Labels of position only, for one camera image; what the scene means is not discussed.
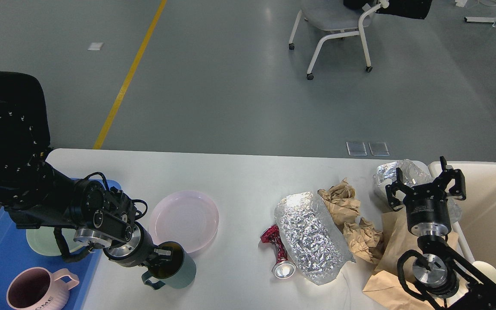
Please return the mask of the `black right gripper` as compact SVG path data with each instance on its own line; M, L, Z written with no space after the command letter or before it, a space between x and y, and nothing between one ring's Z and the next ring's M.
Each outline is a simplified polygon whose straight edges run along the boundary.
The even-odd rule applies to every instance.
M439 157L441 173L432 185L417 185L413 188L403 182L400 167L396 168L396 179L386 185L388 206L393 211L401 210L401 200L397 192L403 192L407 226L413 235L447 235L452 231L447 208L447 198L464 201L466 179L461 169L454 169L447 164L445 157Z

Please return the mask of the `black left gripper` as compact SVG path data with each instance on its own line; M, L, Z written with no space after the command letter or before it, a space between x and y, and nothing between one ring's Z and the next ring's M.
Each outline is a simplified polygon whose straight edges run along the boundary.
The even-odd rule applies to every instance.
M123 267L144 266L152 268L173 260L173 248L171 246L157 247L149 232L140 223L135 222L135 225L133 236L129 242L116 248L103 249L104 255L110 261Z

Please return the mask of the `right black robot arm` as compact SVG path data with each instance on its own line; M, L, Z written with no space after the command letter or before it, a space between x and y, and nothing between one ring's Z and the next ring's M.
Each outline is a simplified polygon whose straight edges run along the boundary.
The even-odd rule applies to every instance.
M452 231L447 200L466 199L466 180L443 156L440 164L433 181L412 187L398 167L396 179L385 188L393 211L405 206L408 232L419 247L398 259L398 281L407 294L435 310L496 310L496 283L447 243Z

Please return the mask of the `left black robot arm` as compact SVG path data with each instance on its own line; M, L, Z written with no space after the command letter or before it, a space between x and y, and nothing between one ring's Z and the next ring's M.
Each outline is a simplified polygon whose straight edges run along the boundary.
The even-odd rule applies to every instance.
M19 229L52 227L62 259L77 262L95 249L123 267L153 271L177 257L157 246L138 220L144 213L100 171L71 179L43 159L28 115L0 100L0 206Z

